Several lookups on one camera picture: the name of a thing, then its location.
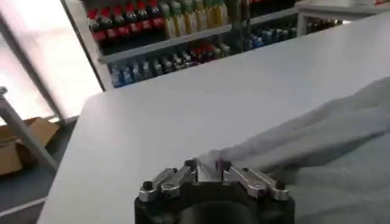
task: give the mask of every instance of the red bottle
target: red bottle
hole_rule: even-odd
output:
[[[127,26],[126,20],[122,16],[122,8],[120,5],[115,7],[115,32],[121,38],[128,38],[130,36],[130,29]]]
[[[137,14],[135,14],[134,7],[131,3],[128,3],[128,5],[126,6],[126,20],[130,31],[134,35],[141,33],[142,23],[138,19]]]
[[[151,21],[150,21],[150,18],[149,18],[149,15],[147,14],[146,10],[145,10],[145,4],[144,2],[138,2],[137,4],[137,8],[138,8],[138,18],[139,20],[141,21],[142,23],[142,31],[143,32],[149,32],[152,30],[152,24],[151,24]]]
[[[148,13],[151,16],[152,25],[155,30],[163,30],[164,29],[164,19],[163,14],[158,8],[157,0],[149,0]]]
[[[109,41],[115,41],[117,38],[115,32],[115,25],[111,19],[110,8],[106,7],[102,10],[102,26],[105,29],[107,39]]]
[[[88,23],[92,33],[93,39],[100,47],[104,44],[106,39],[104,28],[98,23],[96,15],[98,14],[97,9],[90,10],[88,12]]]

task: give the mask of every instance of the black machine part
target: black machine part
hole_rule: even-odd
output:
[[[186,161],[145,181],[135,200],[135,223],[294,223],[294,200],[283,183],[231,164],[221,169],[222,181],[197,182],[196,163]]]

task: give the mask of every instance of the gray cloth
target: gray cloth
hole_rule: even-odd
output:
[[[297,223],[390,223],[390,78],[231,148],[200,156],[202,175],[229,160],[290,184]]]

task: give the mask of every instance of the table leg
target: table leg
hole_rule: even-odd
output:
[[[307,26],[307,16],[303,14],[298,14],[298,25],[297,25],[297,37],[306,35],[306,26]]]
[[[39,163],[55,175],[58,164],[39,143],[38,139],[31,133],[23,120],[3,96],[0,96],[0,116],[11,128],[14,135],[17,135],[23,141],[23,144],[30,150],[31,154],[38,159]]]

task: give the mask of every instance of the store shelf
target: store shelf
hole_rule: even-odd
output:
[[[254,18],[250,19],[250,25],[265,23],[267,21],[271,21],[271,20],[274,20],[274,19],[280,19],[280,18],[283,18],[283,17],[286,17],[286,16],[291,16],[293,14],[297,14],[297,13],[298,13],[298,10],[295,7],[290,8],[290,9],[285,9],[285,10],[282,10],[282,11],[279,11],[279,12],[275,12],[275,13],[270,13],[270,14],[263,15],[263,16],[254,17]]]
[[[138,47],[138,48],[134,48],[134,49],[129,49],[126,51],[115,53],[115,54],[100,56],[99,62],[111,63],[111,62],[122,60],[125,58],[130,58],[130,57],[142,55],[142,54],[145,54],[148,52],[157,51],[157,50],[160,50],[160,49],[163,49],[166,47],[172,47],[172,46],[186,43],[189,41],[198,40],[198,39],[210,37],[213,35],[226,33],[226,32],[231,31],[231,29],[232,29],[232,25],[226,25],[226,26],[221,26],[221,27],[217,27],[214,29],[208,29],[208,30],[201,31],[198,33],[193,33],[191,35],[186,35],[186,36],[182,36],[182,37],[178,37],[178,38],[174,38],[174,39],[169,39],[166,41],[161,41],[158,43],[154,43],[154,44],[150,44],[150,45],[146,45],[146,46],[142,46],[142,47]]]

